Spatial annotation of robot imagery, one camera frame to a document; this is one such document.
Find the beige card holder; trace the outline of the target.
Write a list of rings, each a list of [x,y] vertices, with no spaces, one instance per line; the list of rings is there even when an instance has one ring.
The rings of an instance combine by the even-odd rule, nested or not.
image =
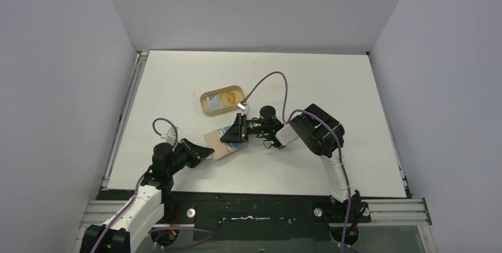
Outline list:
[[[223,134],[225,134],[229,128],[230,126],[222,127],[203,135],[207,147],[214,149],[214,153],[212,154],[214,160],[221,159],[247,147],[247,143],[225,143],[220,141]]]

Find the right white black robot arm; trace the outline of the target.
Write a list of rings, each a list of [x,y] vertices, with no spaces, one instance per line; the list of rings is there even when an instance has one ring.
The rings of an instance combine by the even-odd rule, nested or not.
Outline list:
[[[245,113],[237,113],[228,127],[220,132],[220,142],[228,145],[244,144],[251,135],[265,140],[267,148],[283,149],[296,140],[321,159],[329,182],[330,197],[335,218],[347,222],[356,214],[356,206],[350,199],[357,193],[351,188],[348,171],[343,164],[342,147],[345,128],[329,113],[316,104],[292,112],[286,122],[276,117],[276,110],[266,105],[259,110],[259,117],[249,119]]]

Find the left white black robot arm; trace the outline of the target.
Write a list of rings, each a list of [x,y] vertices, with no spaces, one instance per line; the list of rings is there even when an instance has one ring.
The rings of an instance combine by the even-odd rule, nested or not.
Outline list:
[[[135,252],[157,223],[176,217],[173,176],[185,167],[195,168],[214,149],[181,139],[176,145],[163,142],[153,148],[152,164],[136,183],[126,204],[100,225],[90,225],[81,252]]]

